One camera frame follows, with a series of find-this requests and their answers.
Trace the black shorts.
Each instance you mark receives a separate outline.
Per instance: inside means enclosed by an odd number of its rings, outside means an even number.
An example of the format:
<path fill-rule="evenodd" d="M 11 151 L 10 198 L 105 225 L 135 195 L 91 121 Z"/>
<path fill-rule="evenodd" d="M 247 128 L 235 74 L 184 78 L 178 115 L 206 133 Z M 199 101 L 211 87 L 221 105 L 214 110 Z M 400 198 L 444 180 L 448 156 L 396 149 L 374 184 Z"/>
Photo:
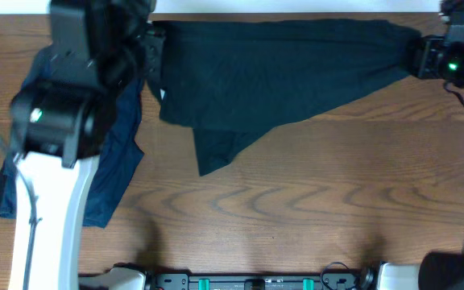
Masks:
<path fill-rule="evenodd" d="M 419 31 L 386 20 L 159 21 L 160 118 L 190 127 L 207 175 L 271 129 L 357 101 L 407 76 Z"/>

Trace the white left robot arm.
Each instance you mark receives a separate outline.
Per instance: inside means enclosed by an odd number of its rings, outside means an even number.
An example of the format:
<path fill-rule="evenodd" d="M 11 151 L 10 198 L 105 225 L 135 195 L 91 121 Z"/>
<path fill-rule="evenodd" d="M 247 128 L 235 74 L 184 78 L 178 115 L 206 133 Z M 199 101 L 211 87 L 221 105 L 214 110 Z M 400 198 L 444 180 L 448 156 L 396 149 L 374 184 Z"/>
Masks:
<path fill-rule="evenodd" d="M 129 263 L 80 275 L 85 204 L 116 101 L 136 78 L 157 77 L 164 40 L 153 1 L 54 1 L 50 68 L 10 106 L 17 213 L 12 289 L 152 289 Z"/>

